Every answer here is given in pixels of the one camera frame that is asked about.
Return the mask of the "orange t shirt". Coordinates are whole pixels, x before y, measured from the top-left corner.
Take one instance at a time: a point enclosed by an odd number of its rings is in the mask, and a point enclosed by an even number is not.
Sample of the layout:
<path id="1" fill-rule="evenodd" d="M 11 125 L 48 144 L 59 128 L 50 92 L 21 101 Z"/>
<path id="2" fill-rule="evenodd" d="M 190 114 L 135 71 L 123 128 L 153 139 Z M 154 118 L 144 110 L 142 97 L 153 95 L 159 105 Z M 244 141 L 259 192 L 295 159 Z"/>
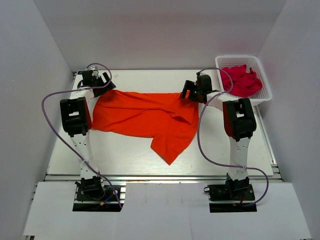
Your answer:
<path id="1" fill-rule="evenodd" d="M 151 138 L 151 149 L 171 165 L 193 141 L 198 123 L 199 104 L 180 93 L 111 90 L 97 100 L 92 128 Z"/>

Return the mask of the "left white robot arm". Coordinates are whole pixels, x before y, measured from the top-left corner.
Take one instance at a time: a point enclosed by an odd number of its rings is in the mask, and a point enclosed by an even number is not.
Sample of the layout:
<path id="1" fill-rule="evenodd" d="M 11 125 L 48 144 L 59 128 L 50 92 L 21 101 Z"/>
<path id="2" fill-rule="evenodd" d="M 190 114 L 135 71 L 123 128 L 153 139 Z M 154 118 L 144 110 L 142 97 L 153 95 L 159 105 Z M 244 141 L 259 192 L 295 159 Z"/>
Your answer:
<path id="1" fill-rule="evenodd" d="M 70 137 L 75 151 L 79 154 L 80 177 L 84 180 L 97 175 L 93 166 L 93 153 L 90 144 L 92 117 L 88 103 L 114 89 L 111 72 L 100 72 L 92 68 L 81 72 L 82 80 L 69 98 L 60 101 L 60 113 L 63 130 Z"/>

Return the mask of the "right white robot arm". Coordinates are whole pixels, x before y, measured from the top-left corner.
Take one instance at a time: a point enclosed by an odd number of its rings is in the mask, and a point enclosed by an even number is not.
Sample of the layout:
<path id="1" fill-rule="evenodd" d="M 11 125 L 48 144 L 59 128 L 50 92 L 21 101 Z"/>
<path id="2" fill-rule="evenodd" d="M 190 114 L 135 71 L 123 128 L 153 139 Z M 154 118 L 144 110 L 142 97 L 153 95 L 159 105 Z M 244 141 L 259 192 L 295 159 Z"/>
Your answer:
<path id="1" fill-rule="evenodd" d="M 217 163 L 227 167 L 227 179 L 244 181 L 249 178 L 247 170 L 248 148 L 254 131 L 257 129 L 251 101 L 248 98 L 231 100 L 225 92 L 212 88 L 209 75 L 200 75 L 196 81 L 186 80 L 180 94 L 182 99 L 204 104 L 199 120 L 207 107 L 214 107 L 223 113 L 224 131 L 229 138 L 229 164 Z"/>

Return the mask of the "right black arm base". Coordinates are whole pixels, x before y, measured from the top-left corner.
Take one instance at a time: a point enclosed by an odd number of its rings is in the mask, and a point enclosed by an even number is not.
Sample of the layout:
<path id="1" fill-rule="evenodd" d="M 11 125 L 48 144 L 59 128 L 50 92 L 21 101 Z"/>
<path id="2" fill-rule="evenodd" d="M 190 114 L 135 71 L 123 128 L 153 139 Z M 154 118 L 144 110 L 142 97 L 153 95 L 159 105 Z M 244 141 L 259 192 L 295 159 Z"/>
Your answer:
<path id="1" fill-rule="evenodd" d="M 254 201 L 255 194 L 250 180 L 227 179 L 224 184 L 207 185 L 203 191 L 209 195 L 211 201 Z"/>

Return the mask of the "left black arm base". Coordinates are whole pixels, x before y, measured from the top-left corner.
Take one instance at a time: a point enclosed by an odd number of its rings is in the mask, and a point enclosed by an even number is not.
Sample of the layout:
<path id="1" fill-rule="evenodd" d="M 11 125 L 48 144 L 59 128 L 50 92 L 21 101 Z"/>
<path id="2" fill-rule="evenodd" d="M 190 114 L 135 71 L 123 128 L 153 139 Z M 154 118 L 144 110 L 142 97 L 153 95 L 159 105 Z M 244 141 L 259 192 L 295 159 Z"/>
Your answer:
<path id="1" fill-rule="evenodd" d="M 120 185 L 113 185 L 113 188 L 110 185 L 105 185 L 101 177 L 93 176 L 90 179 L 81 178 L 80 181 L 76 181 L 75 185 L 77 186 L 76 191 L 76 200 L 81 202 L 88 201 L 118 201 L 121 193 Z"/>

